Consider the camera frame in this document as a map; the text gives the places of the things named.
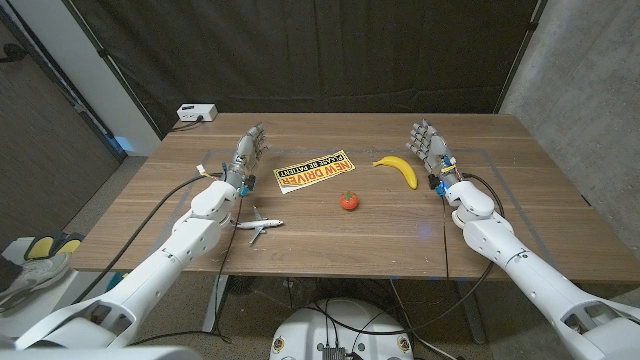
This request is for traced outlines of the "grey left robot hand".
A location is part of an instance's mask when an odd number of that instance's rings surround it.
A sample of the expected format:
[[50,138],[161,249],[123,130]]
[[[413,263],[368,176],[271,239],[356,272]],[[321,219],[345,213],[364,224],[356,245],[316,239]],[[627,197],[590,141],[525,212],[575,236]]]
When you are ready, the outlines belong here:
[[225,182],[232,185],[242,197],[255,187],[254,170],[269,148],[265,140],[264,124],[259,122],[239,139],[231,162],[225,170]]

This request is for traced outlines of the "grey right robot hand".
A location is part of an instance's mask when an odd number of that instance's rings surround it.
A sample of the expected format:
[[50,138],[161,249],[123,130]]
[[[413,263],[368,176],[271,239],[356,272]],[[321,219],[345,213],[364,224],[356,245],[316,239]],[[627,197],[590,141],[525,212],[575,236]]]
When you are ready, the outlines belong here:
[[444,196],[451,186],[462,181],[447,142],[426,119],[413,124],[406,147],[424,163],[429,187],[439,196]]

